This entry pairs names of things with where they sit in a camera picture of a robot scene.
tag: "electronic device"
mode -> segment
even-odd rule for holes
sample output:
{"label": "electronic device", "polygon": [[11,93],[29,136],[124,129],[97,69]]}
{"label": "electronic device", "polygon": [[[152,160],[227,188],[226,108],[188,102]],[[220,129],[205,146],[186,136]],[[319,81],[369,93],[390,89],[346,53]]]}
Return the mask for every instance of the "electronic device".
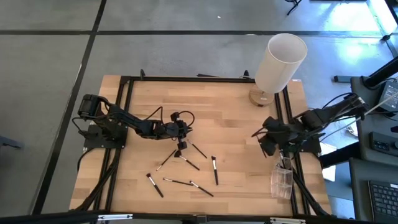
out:
{"label": "electronic device", "polygon": [[[380,95],[376,104],[389,98],[393,94],[398,92],[398,83],[392,81],[386,81],[381,85]],[[384,112],[388,117],[395,116],[394,111],[398,110],[398,96],[393,97],[389,101],[385,102],[377,108],[378,111]]]}
{"label": "electronic device", "polygon": [[398,184],[368,181],[373,212],[377,223],[398,223]]}
{"label": "electronic device", "polygon": [[371,149],[398,156],[398,138],[373,131],[369,133],[369,144]]}

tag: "table leg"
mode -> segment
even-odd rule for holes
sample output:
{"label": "table leg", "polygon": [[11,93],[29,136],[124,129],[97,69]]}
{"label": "table leg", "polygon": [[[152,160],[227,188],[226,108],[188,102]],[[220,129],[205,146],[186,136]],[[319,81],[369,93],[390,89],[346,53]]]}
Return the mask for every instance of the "table leg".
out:
{"label": "table leg", "polygon": [[352,143],[334,152],[319,157],[322,169],[348,161],[349,158],[361,159],[359,142]]}

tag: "wooden base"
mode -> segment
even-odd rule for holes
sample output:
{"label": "wooden base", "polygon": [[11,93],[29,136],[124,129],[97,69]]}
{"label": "wooden base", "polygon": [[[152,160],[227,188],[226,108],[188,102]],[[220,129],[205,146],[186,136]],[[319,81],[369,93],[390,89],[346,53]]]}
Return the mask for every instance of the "wooden base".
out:
{"label": "wooden base", "polygon": [[256,106],[267,106],[274,101],[275,94],[266,93],[260,90],[257,85],[253,85],[249,92],[250,102]]}

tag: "desk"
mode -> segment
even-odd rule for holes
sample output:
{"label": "desk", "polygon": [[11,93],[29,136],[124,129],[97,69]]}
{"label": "desk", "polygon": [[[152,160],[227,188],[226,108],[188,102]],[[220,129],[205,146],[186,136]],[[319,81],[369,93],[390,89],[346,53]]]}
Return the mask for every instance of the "desk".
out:
{"label": "desk", "polygon": [[[114,102],[119,76],[105,76],[99,94]],[[159,164],[176,148],[171,140],[142,139],[130,130],[122,150],[112,212],[178,213],[209,215],[292,215],[290,200],[271,197],[271,171],[278,155],[264,158],[256,138],[251,134],[261,127],[268,116],[277,117],[275,105],[263,108],[252,105],[248,93],[252,83],[213,82],[134,82],[129,112],[145,118],[158,106],[164,107],[164,119],[174,111],[190,110],[195,114],[193,131],[188,134],[208,157],[217,157],[219,186],[215,185],[212,163],[188,146],[183,155],[196,164],[195,170],[179,158],[171,158],[160,171]],[[307,109],[301,82],[288,84],[293,115]],[[122,103],[126,98],[123,93]],[[189,122],[191,117],[182,115]],[[70,208],[79,206],[98,181],[104,150],[94,149],[80,166]],[[322,170],[317,158],[301,153],[305,183],[317,202],[331,212]],[[150,172],[164,198],[155,191],[146,177]],[[196,187],[165,182],[163,177],[189,181]],[[107,186],[100,208],[104,208]],[[298,210],[303,212],[300,191],[296,190]]]}
{"label": "desk", "polygon": [[[369,90],[363,84],[359,77],[351,79],[351,89],[358,94],[370,107],[376,104],[379,89]],[[357,121],[359,148],[361,158],[367,161],[381,162],[396,166],[398,165],[398,157],[390,156],[381,152],[377,152],[370,148],[369,133],[372,131],[386,134],[398,138],[397,133],[392,133],[390,127],[397,126],[398,122],[387,119],[383,115],[375,114],[367,116],[364,121]]]}
{"label": "desk", "polygon": [[355,218],[371,222],[373,215],[368,181],[398,183],[398,167],[350,159],[349,170],[353,187]]}

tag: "transparent container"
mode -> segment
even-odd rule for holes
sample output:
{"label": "transparent container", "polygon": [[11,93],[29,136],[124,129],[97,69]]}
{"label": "transparent container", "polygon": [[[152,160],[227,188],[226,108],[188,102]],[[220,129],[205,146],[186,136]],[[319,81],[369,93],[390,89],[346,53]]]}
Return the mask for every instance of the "transparent container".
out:
{"label": "transparent container", "polygon": [[283,157],[272,171],[271,195],[273,198],[290,199],[292,194],[293,172],[289,158]]}

